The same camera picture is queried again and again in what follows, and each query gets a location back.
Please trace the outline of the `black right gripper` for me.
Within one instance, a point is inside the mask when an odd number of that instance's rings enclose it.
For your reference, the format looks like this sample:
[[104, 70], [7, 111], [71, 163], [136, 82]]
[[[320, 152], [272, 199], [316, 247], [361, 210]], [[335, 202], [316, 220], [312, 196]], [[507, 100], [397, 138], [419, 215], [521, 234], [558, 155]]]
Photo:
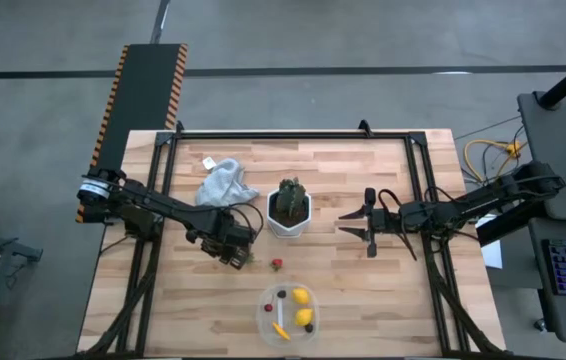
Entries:
[[[382, 194], [389, 194], [392, 199], [399, 205], [397, 212], [390, 212], [388, 206], [382, 199]], [[352, 234], [360, 238], [363, 242], [368, 243], [367, 257], [374, 258], [377, 255], [377, 245], [375, 242], [375, 235], [382, 234], [395, 234], [397, 235], [404, 245], [409, 250], [413, 259], [416, 259], [414, 249], [407, 238], [408, 232], [418, 232], [421, 226], [421, 221], [416, 225], [409, 225], [407, 218], [411, 213], [404, 212], [401, 202], [398, 197], [388, 189], [382, 189], [379, 194], [373, 188], [366, 188], [364, 192], [364, 205], [358, 210], [342, 215], [339, 220], [352, 220], [367, 217], [367, 229], [353, 228], [353, 227], [339, 227], [339, 230]]]

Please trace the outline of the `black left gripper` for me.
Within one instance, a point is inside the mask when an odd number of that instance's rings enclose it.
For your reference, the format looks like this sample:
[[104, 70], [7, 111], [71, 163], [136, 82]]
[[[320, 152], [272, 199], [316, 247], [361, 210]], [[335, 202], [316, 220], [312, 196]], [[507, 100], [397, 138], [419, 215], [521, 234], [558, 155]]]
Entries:
[[[239, 223], [229, 208], [197, 207], [186, 212], [185, 226], [190, 233], [195, 233], [201, 240], [201, 250], [211, 257], [219, 257], [226, 248], [250, 247], [256, 231], [251, 225]], [[236, 270], [241, 270], [248, 262], [248, 253], [237, 250], [229, 259], [228, 264]]]

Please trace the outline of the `clear plastic tupperware container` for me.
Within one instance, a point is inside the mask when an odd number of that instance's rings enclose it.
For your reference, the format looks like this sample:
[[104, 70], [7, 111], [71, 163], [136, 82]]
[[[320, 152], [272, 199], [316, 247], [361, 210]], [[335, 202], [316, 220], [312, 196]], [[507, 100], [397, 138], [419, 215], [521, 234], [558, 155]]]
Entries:
[[[293, 288], [303, 287], [309, 291], [311, 301], [308, 305], [297, 304], [292, 299], [291, 291]], [[287, 296], [283, 299], [277, 297], [277, 292], [285, 290]], [[264, 305], [272, 304], [273, 311], [266, 312]], [[311, 308], [314, 311], [312, 325], [314, 330], [307, 333], [304, 327], [295, 324], [295, 314], [301, 308]], [[257, 302], [256, 323], [262, 339], [274, 347], [295, 347], [299, 348], [312, 342], [319, 332], [319, 304], [318, 298], [312, 290], [300, 283], [284, 282], [275, 284], [262, 292]], [[290, 335], [291, 340], [281, 338], [274, 330], [272, 323], [277, 322]]]

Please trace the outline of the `white hexagonal planter pot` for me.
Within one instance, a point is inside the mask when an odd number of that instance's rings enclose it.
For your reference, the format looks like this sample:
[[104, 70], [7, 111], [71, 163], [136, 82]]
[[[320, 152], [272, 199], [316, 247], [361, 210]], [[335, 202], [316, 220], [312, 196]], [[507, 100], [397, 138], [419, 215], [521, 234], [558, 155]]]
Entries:
[[294, 226], [285, 226], [278, 222], [274, 217], [275, 202], [278, 197], [278, 190], [273, 190], [267, 195], [267, 223], [269, 228], [278, 238], [298, 238], [308, 227], [312, 220], [312, 197], [309, 194], [305, 195], [303, 205], [305, 207], [305, 216], [302, 221]]

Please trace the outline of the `grey crumpled cloth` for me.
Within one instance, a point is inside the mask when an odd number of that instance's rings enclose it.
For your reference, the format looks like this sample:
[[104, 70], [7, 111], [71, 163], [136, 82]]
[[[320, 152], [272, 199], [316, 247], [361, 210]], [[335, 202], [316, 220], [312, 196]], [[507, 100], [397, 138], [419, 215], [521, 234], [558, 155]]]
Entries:
[[207, 157], [202, 163], [209, 174], [196, 192], [196, 205], [229, 206], [250, 202], [259, 195], [257, 189], [244, 183], [245, 170], [236, 159], [215, 162]]

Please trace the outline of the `green cactus plant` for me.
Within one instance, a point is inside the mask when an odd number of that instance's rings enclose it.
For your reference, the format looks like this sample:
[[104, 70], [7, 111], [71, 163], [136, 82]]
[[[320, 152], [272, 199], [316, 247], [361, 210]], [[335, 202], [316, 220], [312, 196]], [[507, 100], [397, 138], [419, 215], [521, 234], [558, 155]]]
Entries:
[[306, 189], [297, 177], [283, 179], [279, 183], [276, 198], [276, 211], [279, 215], [293, 218], [300, 213], [305, 199]]

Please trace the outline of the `white paper sheet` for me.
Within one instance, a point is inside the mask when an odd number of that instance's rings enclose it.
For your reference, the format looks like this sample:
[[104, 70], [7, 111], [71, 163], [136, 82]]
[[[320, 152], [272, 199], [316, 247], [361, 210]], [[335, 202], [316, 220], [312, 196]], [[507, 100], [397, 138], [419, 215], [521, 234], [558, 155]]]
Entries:
[[[475, 228], [479, 229], [482, 225], [494, 220], [495, 218], [496, 215], [486, 214], [478, 219], [478, 221], [475, 224]], [[481, 252], [486, 267], [494, 268], [494, 269], [503, 268], [501, 244], [499, 240], [496, 240], [488, 245], [482, 245]]]

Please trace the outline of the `black ramp orange stripes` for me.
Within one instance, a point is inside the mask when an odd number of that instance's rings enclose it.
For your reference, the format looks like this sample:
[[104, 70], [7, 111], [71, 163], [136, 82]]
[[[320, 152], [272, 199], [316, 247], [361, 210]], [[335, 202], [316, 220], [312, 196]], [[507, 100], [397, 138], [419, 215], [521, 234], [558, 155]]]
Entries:
[[177, 111], [185, 75], [185, 44], [132, 44], [123, 48], [90, 168], [116, 170], [131, 131], [168, 131], [177, 139]]

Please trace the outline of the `black metal table frame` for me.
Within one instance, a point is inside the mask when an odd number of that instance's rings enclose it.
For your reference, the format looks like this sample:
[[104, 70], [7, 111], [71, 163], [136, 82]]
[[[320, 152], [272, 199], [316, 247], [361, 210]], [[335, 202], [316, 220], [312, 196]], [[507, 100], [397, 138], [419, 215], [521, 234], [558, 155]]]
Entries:
[[[458, 349], [459, 323], [434, 298], [423, 243], [412, 236], [413, 259], [393, 235], [377, 239], [377, 255], [339, 230], [339, 217], [361, 206], [364, 190], [388, 189], [401, 202], [420, 197], [429, 186], [445, 195], [465, 190], [451, 132], [376, 130], [187, 131], [175, 147], [164, 147], [172, 170], [156, 168], [170, 193], [192, 202], [206, 177], [202, 161], [236, 159], [245, 183], [259, 190], [240, 212], [259, 232], [255, 262], [241, 270], [222, 265], [168, 222], [159, 250], [149, 311], [136, 310], [128, 345], [146, 357], [402, 357], [437, 356]], [[298, 238], [282, 239], [267, 224], [265, 196], [281, 180], [297, 177], [312, 197], [312, 220]], [[283, 261], [275, 272], [270, 263]], [[305, 346], [274, 347], [256, 323], [264, 290], [284, 282], [309, 287], [318, 298], [319, 332]]]

